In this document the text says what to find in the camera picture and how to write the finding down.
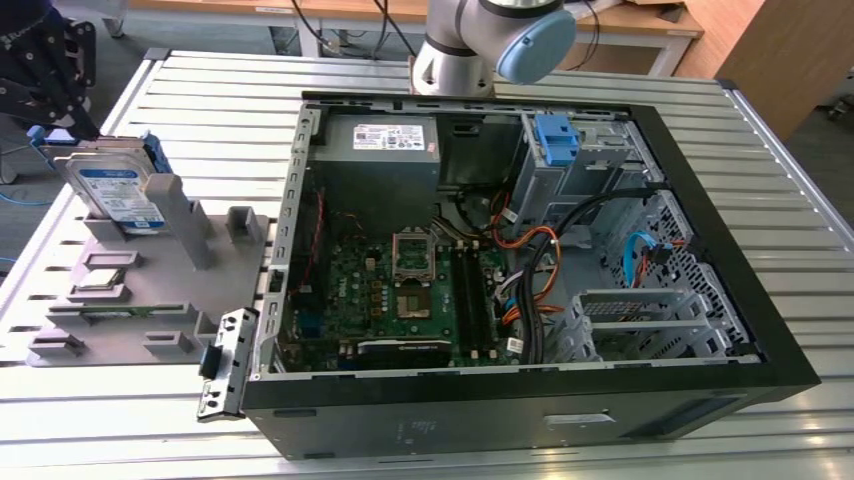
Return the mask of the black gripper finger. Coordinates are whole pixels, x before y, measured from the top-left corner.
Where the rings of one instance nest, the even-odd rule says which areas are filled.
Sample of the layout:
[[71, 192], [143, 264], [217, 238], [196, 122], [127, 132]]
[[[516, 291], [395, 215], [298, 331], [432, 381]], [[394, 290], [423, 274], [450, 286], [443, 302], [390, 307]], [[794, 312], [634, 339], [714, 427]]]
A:
[[55, 81], [49, 89], [57, 111], [52, 124], [81, 140], [96, 140], [100, 136], [99, 126], [89, 115], [88, 88], [92, 85], [92, 79], [79, 76], [69, 81]]

